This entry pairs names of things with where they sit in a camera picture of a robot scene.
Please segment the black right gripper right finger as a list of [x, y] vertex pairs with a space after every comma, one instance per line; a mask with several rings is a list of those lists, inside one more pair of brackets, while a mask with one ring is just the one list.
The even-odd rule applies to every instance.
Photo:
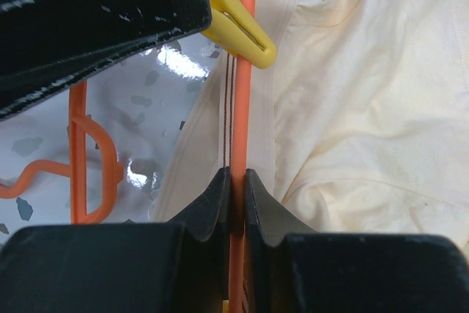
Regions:
[[466, 312], [468, 264], [437, 235], [316, 232], [245, 176], [250, 312]]

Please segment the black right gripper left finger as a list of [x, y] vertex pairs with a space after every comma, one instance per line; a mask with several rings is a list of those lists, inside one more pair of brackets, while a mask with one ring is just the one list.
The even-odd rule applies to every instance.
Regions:
[[26, 227], [1, 250], [3, 312], [221, 312], [230, 170], [171, 220]]

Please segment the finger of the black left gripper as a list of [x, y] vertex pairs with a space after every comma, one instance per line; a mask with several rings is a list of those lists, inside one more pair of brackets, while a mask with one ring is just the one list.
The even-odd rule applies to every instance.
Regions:
[[1, 73], [208, 28], [209, 0], [1, 0]]
[[144, 50], [199, 31], [173, 29], [1, 77], [1, 118], [10, 119]]

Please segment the yellow clothespin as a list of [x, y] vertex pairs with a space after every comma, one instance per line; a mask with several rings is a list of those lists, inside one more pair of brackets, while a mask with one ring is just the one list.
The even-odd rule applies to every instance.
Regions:
[[229, 313], [229, 301], [228, 300], [223, 301], [222, 312], [223, 313]]
[[212, 21], [202, 34], [233, 56], [266, 69], [276, 59], [276, 46], [240, 0], [210, 0]]

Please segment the orange hanger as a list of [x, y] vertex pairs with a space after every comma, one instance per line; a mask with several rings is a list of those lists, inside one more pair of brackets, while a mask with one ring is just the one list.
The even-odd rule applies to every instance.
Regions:
[[[256, 0], [240, 0], [254, 16]], [[248, 115], [251, 69], [242, 56], [233, 56], [232, 68], [236, 84], [227, 106], [226, 134], [229, 146], [223, 151], [224, 166], [230, 170], [229, 201], [229, 311], [241, 312], [245, 297], [245, 175], [247, 159]], [[70, 224], [107, 224], [117, 201], [124, 167], [118, 159], [113, 139], [102, 125], [86, 111], [87, 80], [71, 86], [68, 92], [67, 124], [69, 161], [60, 163], [39, 159], [29, 163], [11, 185], [1, 186], [2, 199], [16, 199], [27, 191], [40, 173], [66, 177], [70, 182]]]

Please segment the cream underwear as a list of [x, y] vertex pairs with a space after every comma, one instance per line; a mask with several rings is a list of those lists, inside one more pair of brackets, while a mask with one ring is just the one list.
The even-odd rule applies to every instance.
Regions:
[[468, 0], [256, 0], [248, 167], [318, 232], [468, 245]]

